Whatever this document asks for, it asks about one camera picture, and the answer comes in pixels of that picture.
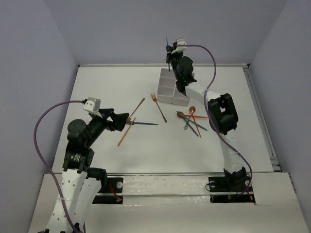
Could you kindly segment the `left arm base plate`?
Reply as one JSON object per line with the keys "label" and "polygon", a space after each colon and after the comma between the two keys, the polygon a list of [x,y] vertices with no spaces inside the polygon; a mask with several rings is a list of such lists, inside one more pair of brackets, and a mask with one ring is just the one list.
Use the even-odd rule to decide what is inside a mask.
{"label": "left arm base plate", "polygon": [[123,177],[108,177],[107,185],[101,188],[93,204],[123,204]]}

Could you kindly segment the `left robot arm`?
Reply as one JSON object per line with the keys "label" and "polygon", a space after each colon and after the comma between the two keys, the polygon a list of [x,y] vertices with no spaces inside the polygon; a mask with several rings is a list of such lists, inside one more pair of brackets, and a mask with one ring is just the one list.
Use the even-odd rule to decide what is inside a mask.
{"label": "left robot arm", "polygon": [[114,109],[99,109],[86,124],[82,119],[71,121],[67,127],[68,144],[63,163],[62,194],[58,196],[47,233],[82,232],[90,206],[98,192],[107,188],[106,170],[92,168],[94,151],[91,145],[104,130],[118,128]]}

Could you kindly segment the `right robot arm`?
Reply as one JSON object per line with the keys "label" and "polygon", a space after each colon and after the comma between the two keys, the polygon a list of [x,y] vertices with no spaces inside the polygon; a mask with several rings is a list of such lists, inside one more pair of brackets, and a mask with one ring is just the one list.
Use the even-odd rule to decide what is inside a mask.
{"label": "right robot arm", "polygon": [[203,104],[209,124],[217,134],[224,156],[224,175],[208,182],[211,192],[235,192],[243,195],[251,187],[252,168],[236,149],[238,114],[228,93],[217,94],[210,87],[201,86],[193,76],[193,61],[184,55],[189,47],[184,39],[166,46],[166,63],[176,78],[180,94]]}

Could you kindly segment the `left white organizer box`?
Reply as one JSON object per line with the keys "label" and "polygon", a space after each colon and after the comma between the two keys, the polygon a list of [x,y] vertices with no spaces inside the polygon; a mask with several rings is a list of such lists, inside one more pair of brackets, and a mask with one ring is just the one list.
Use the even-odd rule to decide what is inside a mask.
{"label": "left white organizer box", "polygon": [[173,104],[175,82],[174,73],[166,68],[162,68],[156,93],[158,102]]}

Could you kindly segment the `orange chopstick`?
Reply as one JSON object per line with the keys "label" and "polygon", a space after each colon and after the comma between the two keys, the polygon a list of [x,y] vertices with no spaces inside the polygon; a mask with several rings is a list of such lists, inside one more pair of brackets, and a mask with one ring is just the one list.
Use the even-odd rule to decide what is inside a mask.
{"label": "orange chopstick", "polygon": [[197,124],[196,124],[196,120],[193,119],[193,121],[194,121],[194,123],[195,123],[195,126],[196,126],[196,129],[197,129],[197,131],[198,131],[199,137],[202,138],[202,136],[201,136],[201,134],[200,134],[199,127],[198,127]]}
{"label": "orange chopstick", "polygon": [[136,117],[132,120],[132,122],[130,123],[129,127],[127,128],[127,130],[123,134],[122,138],[120,139],[119,143],[117,144],[118,147],[121,145],[122,141],[124,140],[124,138],[128,134],[128,132],[129,132],[130,128],[132,127],[132,125],[134,124],[135,120],[136,120]]}

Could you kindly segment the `dark blue fork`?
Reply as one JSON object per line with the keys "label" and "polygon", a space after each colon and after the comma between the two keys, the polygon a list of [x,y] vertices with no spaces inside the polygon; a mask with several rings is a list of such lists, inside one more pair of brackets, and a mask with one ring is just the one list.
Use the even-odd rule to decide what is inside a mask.
{"label": "dark blue fork", "polygon": [[128,125],[158,125],[157,123],[127,121]]}

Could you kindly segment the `orange plastic spoon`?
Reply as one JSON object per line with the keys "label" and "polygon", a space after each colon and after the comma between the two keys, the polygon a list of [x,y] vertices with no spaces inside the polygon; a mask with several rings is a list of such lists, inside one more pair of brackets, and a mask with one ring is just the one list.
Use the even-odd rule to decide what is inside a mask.
{"label": "orange plastic spoon", "polygon": [[179,118],[188,118],[188,117],[190,117],[190,118],[208,119],[207,116],[197,116],[197,115],[193,115],[193,114],[185,115],[183,112],[180,112],[180,111],[177,111],[176,114],[177,114],[177,116],[178,116]]}

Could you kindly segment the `white organizer box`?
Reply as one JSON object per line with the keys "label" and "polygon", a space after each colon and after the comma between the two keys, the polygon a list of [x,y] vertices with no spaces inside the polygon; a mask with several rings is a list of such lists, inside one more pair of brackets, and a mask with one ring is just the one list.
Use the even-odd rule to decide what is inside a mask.
{"label": "white organizer box", "polygon": [[190,97],[187,97],[178,91],[176,82],[177,82],[177,79],[175,79],[175,83],[174,83],[172,104],[187,107],[190,102]]}
{"label": "white organizer box", "polygon": [[158,102],[173,104],[175,82],[174,73],[166,68],[162,68],[156,93]]}

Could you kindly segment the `teal chopstick in pile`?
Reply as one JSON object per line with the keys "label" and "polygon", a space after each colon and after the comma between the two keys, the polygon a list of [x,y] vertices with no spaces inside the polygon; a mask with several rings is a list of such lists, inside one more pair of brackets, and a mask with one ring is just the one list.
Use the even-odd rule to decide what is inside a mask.
{"label": "teal chopstick in pile", "polygon": [[201,133],[200,133],[199,129],[201,128],[201,129],[203,129],[205,131],[207,131],[207,129],[205,127],[197,124],[196,118],[208,119],[208,117],[206,117],[206,116],[197,116],[197,115],[194,114],[194,112],[195,112],[195,108],[192,106],[190,108],[189,114],[184,114],[181,111],[177,111],[176,114],[177,114],[177,116],[179,118],[184,120],[184,122],[185,122],[185,125],[183,127],[184,130],[187,130],[188,128],[190,128],[195,133],[196,136],[201,138],[202,136],[201,136]]}

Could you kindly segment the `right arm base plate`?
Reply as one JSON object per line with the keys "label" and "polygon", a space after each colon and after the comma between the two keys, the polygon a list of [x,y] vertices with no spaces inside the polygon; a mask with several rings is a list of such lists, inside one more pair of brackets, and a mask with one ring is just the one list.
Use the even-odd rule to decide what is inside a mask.
{"label": "right arm base plate", "polygon": [[255,196],[252,186],[246,187],[249,183],[249,177],[241,184],[235,187],[228,187],[224,183],[225,177],[212,176],[208,178],[208,183],[205,185],[205,190],[210,193],[211,203],[255,203]]}

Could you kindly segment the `right white organizer box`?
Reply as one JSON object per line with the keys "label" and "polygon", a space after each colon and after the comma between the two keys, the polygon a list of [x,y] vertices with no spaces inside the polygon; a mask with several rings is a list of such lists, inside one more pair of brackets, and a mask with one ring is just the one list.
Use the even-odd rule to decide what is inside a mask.
{"label": "right white organizer box", "polygon": [[177,82],[177,79],[175,79],[175,83],[174,83],[172,104],[187,107],[190,102],[190,97],[187,97],[178,91],[176,82]]}

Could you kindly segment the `orange chopstick in pile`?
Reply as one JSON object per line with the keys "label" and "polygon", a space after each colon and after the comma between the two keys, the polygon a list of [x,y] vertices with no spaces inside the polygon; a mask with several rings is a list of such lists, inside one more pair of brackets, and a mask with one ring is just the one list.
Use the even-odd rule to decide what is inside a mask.
{"label": "orange chopstick in pile", "polygon": [[198,127],[197,124],[196,124],[196,120],[193,119],[193,121],[194,121],[194,123],[195,123],[195,126],[196,126],[196,129],[197,129],[197,131],[198,131],[199,137],[202,138],[202,136],[201,136],[201,134],[200,134],[199,127]]}

